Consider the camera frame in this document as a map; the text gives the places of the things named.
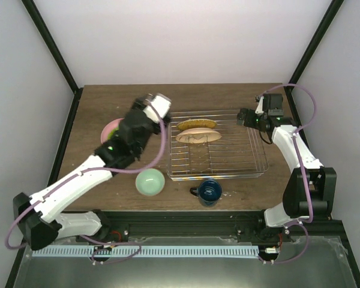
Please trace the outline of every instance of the white robotic arm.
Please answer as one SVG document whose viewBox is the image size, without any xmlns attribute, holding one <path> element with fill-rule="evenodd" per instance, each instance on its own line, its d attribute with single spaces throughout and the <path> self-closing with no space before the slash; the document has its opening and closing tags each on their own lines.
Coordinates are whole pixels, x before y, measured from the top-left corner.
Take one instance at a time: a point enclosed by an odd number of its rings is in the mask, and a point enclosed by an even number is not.
<svg viewBox="0 0 360 288">
<path fill-rule="evenodd" d="M 101 211 L 76 214 L 61 212 L 87 191 L 139 159 L 151 134 L 160 132 L 159 117 L 164 123 L 169 122 L 167 114 L 170 104 L 170 100 L 161 94 L 156 94 L 150 100 L 150 106 L 146 105 L 145 98 L 136 99 L 120 122 L 119 130 L 83 164 L 37 193 L 30 196 L 20 193 L 14 198 L 15 218 L 34 206 L 18 224 L 33 250 L 44 248 L 63 237 L 97 235 L 98 239 L 102 239 L 108 233 L 100 231 L 109 229 Z"/>
<path fill-rule="evenodd" d="M 268 227 L 283 227 L 293 220 L 309 218 L 308 200 L 302 180 L 298 155 L 293 144 L 296 138 L 297 148 L 307 176 L 309 195 L 316 215 L 329 216 L 335 191 L 336 173 L 333 168 L 324 167 L 308 149 L 299 134 L 292 118 L 284 117 L 281 94 L 264 94 L 257 98 L 256 110 L 242 108 L 237 116 L 237 124 L 267 133 L 270 142 L 278 146 L 283 154 L 291 176 L 283 194 L 283 201 L 265 211 L 265 223 Z"/>
</svg>

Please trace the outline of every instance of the metal cooling rack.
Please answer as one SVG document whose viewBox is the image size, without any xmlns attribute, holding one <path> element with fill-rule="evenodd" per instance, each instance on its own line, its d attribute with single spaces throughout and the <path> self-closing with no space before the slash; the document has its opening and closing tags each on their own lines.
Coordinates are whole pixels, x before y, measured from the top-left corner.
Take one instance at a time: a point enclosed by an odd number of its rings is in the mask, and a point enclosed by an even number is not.
<svg viewBox="0 0 360 288">
<path fill-rule="evenodd" d="M 204 178 L 256 178 L 268 169 L 258 132 L 236 124 L 237 110 L 173 112 L 168 128 L 168 176 L 174 181 Z M 177 124 L 206 118 L 217 122 L 222 138 L 203 144 L 176 141 Z"/>
</svg>

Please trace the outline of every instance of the wooden tabletop surface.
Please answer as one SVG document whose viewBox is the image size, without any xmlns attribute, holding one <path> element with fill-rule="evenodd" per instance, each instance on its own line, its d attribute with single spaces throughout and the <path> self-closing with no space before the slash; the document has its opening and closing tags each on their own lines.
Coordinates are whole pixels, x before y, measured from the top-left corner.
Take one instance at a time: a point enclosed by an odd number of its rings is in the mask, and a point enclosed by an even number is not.
<svg viewBox="0 0 360 288">
<path fill-rule="evenodd" d="M 197 85 L 90 85 L 85 86 L 74 120 L 59 177 L 75 169 L 96 147 L 100 134 L 110 121 L 122 118 L 134 99 L 147 93 L 162 93 L 172 100 L 171 111 L 200 111 L 255 109 L 254 96 L 277 83 L 257 84 L 197 84 Z M 284 98 L 283 107 L 287 116 L 290 109 Z M 130 168 L 148 164 L 156 155 L 160 137 L 153 135 L 139 163 Z M 67 210 L 86 211 L 194 211 L 194 210 L 258 210 L 281 202 L 290 172 L 283 155 L 275 145 L 264 144 L 268 170 L 258 178 L 222 179 L 221 200 L 213 208 L 204 208 L 190 187 L 200 181 L 172 181 L 166 175 L 166 157 L 158 169 L 166 177 L 164 190 L 154 196 L 141 195 L 135 188 L 136 175 L 119 174 L 88 191 L 73 202 Z"/>
</svg>

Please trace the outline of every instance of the dark blue cup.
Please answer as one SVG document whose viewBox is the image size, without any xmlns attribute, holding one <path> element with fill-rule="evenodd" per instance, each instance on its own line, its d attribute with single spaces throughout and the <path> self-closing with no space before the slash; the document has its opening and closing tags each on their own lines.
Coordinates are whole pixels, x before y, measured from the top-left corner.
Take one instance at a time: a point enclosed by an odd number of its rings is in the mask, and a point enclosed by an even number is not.
<svg viewBox="0 0 360 288">
<path fill-rule="evenodd" d="M 190 193 L 197 196 L 201 205 L 206 207 L 214 206 L 222 192 L 220 184 L 213 179 L 204 180 L 198 187 L 190 189 Z"/>
</svg>

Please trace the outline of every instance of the light green bowl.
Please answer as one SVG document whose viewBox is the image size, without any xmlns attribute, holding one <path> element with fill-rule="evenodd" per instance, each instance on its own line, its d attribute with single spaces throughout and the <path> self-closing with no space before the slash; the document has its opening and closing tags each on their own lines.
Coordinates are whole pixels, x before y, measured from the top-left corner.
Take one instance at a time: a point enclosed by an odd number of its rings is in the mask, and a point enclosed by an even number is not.
<svg viewBox="0 0 360 288">
<path fill-rule="evenodd" d="M 146 196 L 155 196 L 162 191 L 165 184 L 164 175 L 157 169 L 147 169 L 136 177 L 137 190 Z"/>
</svg>

